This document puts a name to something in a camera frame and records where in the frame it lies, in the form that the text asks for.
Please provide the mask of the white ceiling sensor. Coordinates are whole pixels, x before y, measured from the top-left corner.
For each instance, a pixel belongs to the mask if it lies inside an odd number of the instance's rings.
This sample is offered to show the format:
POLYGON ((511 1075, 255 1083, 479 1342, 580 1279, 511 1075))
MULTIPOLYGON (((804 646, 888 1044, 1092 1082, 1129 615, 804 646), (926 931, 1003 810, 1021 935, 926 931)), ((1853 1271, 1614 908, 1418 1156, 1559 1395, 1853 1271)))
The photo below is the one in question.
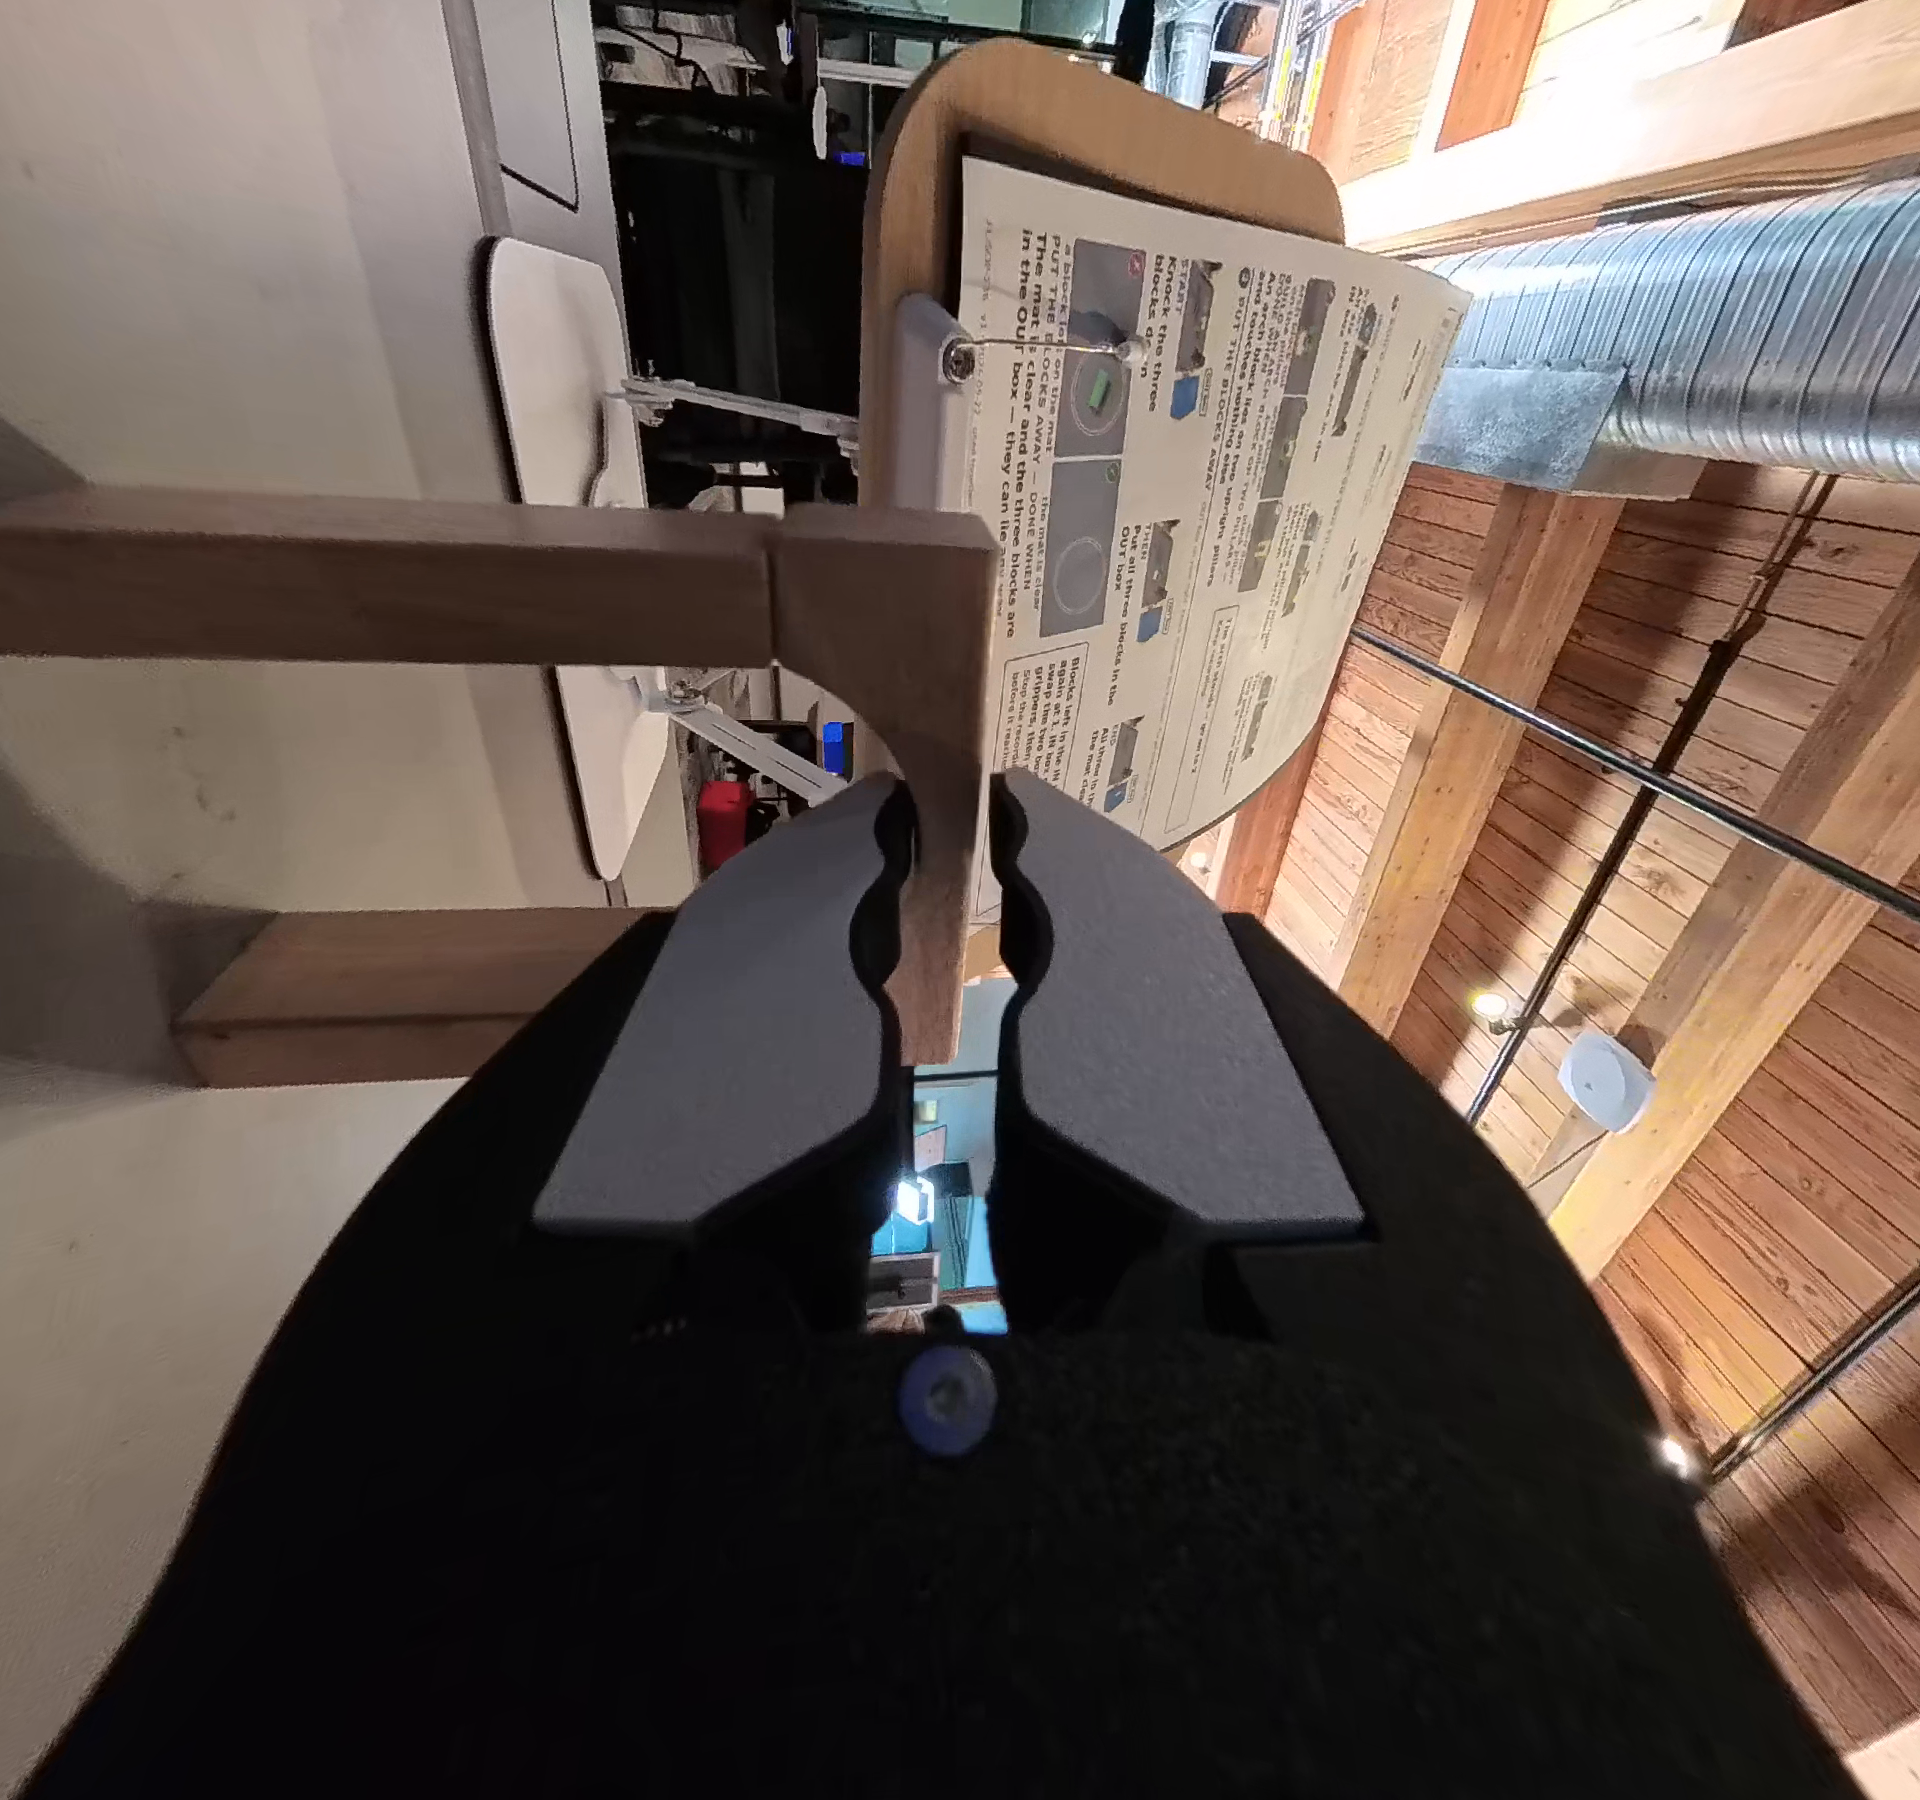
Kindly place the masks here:
POLYGON ((1647 1109, 1655 1078, 1620 1037, 1585 1027, 1566 1046, 1555 1082, 1571 1109, 1603 1133, 1631 1128, 1647 1109))

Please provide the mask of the white document stand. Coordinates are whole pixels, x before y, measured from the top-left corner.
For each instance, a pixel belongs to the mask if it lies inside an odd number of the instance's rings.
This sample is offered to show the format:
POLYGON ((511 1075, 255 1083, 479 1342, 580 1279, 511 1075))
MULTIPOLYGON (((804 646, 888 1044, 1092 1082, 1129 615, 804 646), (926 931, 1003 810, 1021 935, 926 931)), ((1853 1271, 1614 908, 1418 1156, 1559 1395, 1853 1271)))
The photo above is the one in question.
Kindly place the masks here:
MULTIPOLYGON (((481 255, 481 299, 517 504, 643 509, 623 502, 640 485, 640 448, 612 367, 622 329, 608 273, 529 242, 494 237, 481 255)), ((751 516, 771 532, 788 512, 692 513, 751 516)), ((775 653, 760 664, 537 664, 558 679, 583 852, 596 877, 615 880, 623 872, 667 761, 670 721, 713 733, 719 746, 745 748, 760 771, 786 775, 786 785, 814 806, 847 785, 804 767, 767 740, 727 733, 730 719, 706 700, 682 707, 656 683, 667 669, 770 665, 786 669, 775 653)))

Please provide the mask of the black office chair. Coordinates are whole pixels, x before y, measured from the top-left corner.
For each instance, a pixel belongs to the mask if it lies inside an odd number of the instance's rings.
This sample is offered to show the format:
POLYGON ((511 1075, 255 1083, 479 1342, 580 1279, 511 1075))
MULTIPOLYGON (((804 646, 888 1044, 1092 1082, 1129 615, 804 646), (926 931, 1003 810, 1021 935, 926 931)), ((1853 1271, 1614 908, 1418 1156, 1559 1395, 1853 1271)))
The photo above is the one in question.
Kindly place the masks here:
POLYGON ((702 389, 657 413, 648 461, 805 461, 847 485, 833 432, 747 405, 858 413, 863 156, 818 152, 770 99, 692 87, 608 87, 604 137, 629 374, 702 389))

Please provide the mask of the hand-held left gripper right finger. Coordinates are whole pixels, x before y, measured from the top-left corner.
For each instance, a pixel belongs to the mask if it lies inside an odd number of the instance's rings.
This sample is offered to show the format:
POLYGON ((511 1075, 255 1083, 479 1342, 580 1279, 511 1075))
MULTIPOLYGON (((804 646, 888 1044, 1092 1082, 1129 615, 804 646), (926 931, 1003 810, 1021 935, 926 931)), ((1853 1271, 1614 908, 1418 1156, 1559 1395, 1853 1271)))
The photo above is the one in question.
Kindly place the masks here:
POLYGON ((991 782, 1002 1102, 1203 1235, 1356 1238, 1362 1203, 1225 915, 1161 852, 1028 769, 991 782))

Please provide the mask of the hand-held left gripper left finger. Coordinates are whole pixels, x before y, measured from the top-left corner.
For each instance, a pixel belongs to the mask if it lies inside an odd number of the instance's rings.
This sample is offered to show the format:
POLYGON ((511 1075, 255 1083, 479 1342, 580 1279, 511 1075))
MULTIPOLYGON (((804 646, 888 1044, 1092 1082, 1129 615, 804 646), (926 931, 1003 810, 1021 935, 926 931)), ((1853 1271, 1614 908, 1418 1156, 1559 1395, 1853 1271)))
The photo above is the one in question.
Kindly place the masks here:
POLYGON ((674 915, 535 1197, 564 1238, 686 1239, 846 1163, 858 1239, 899 1178, 908 1099, 888 979, 916 816, 843 785, 674 915))

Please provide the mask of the wooden clipboard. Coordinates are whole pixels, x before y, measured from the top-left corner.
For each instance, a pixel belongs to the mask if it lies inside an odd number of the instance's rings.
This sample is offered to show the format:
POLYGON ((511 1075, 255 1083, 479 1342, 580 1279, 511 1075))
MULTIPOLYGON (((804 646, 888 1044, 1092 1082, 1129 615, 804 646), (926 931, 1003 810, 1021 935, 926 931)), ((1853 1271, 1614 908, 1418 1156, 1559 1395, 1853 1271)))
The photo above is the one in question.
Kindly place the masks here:
MULTIPOLYGON (((1026 40, 996 38, 937 61, 894 110, 868 187, 855 505, 971 513, 956 505, 944 471, 944 444, 963 419, 976 361, 953 317, 969 156, 1338 247, 1345 242, 1336 186, 1309 156, 1026 40)), ((985 692, 985 732, 990 714, 985 692)), ((987 758, 984 782, 996 778, 987 758)), ((977 927, 1000 924, 1000 888, 984 853, 987 795, 966 945, 977 927)))

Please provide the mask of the printed instruction sheet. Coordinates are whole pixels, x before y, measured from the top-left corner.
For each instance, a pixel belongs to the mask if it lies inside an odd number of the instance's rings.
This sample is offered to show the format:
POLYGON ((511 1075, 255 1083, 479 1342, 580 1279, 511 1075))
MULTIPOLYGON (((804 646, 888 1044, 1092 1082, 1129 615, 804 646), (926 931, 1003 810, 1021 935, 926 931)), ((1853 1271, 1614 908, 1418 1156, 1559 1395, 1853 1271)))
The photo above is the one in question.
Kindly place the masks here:
POLYGON ((985 767, 1168 849, 1313 730, 1468 299, 984 156, 957 258, 941 469, 998 543, 985 767))

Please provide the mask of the natural wooden plank block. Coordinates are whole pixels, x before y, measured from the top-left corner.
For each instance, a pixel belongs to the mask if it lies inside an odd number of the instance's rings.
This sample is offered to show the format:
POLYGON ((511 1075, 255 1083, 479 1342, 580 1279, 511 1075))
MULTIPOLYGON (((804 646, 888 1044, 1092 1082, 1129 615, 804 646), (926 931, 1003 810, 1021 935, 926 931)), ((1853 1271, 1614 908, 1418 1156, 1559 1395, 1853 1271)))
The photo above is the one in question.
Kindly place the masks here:
POLYGON ((636 924, 626 905, 280 911, 172 1021, 207 1089, 467 1078, 636 924))
POLYGON ((69 485, 1 513, 9 657, 760 665, 756 516, 69 485))

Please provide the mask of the silver ventilation duct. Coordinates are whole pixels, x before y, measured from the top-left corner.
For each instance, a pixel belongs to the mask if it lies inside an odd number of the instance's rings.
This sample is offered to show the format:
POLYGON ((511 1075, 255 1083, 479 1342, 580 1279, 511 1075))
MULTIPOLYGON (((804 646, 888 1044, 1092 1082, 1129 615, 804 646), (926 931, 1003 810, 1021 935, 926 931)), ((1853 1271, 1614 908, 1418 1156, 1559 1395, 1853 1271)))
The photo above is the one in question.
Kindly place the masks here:
POLYGON ((1707 463, 1917 482, 1913 165, 1423 268, 1469 304, 1422 465, 1667 500, 1707 463))

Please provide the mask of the natural wooden arch block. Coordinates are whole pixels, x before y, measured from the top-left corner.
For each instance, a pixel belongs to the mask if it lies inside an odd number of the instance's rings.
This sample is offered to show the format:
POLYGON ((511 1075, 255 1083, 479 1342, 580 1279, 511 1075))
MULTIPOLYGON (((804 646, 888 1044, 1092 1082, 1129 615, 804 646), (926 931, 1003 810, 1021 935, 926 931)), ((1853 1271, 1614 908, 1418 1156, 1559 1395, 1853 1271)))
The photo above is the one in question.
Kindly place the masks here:
POLYGON ((858 778, 916 818, 885 990, 912 1066, 952 1060, 985 804, 996 538, 977 516, 802 505, 771 521, 774 652, 852 709, 858 778))

